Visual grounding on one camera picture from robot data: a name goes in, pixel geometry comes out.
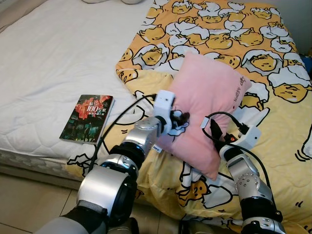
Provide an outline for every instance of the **white mattress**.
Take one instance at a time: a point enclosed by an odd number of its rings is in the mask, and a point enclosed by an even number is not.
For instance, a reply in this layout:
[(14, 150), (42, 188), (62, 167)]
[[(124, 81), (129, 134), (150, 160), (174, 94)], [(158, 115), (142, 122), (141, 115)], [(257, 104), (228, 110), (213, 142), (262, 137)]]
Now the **white mattress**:
[(151, 0), (49, 0), (0, 34), (0, 151), (67, 159), (59, 140), (81, 94), (112, 95), (108, 123), (135, 99), (115, 75)]

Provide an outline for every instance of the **book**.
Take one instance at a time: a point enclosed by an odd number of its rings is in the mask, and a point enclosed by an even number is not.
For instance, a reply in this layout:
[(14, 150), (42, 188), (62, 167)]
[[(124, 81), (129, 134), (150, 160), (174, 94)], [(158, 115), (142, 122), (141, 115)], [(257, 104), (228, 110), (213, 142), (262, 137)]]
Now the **book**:
[(59, 138), (98, 144), (114, 101), (108, 95), (81, 95)]

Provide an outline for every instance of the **wall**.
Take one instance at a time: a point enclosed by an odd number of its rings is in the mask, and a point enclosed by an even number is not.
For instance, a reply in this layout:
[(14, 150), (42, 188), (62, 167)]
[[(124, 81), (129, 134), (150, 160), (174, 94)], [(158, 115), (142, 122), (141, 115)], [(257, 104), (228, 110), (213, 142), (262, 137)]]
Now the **wall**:
[(312, 47), (312, 0), (231, 0), (266, 2), (275, 5), (290, 30), (298, 51), (307, 54)]
[(0, 0), (0, 13), (18, 0)]

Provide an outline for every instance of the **pink pillow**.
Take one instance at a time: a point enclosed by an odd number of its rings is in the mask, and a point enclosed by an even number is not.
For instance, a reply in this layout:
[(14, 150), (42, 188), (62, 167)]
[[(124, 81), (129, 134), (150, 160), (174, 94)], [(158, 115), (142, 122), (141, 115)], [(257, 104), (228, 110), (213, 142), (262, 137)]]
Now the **pink pillow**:
[[(189, 123), (170, 132), (171, 135), (162, 136), (157, 145), (215, 180), (220, 156), (200, 125), (204, 117), (213, 112), (232, 113), (250, 87), (249, 79), (232, 67), (203, 55), (188, 53), (169, 91), (175, 93), (175, 113), (189, 112)], [(213, 119), (225, 133), (230, 118), (216, 115)], [(210, 124), (205, 130), (211, 134)]]

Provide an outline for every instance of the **tile floor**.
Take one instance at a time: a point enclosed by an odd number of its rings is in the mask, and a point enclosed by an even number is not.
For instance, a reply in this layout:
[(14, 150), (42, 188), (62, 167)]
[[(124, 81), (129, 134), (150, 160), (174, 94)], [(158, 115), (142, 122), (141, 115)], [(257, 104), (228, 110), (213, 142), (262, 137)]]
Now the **tile floor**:
[[(77, 191), (0, 174), (0, 234), (29, 234), (76, 205)], [(177, 234), (178, 222), (136, 204), (140, 234)]]

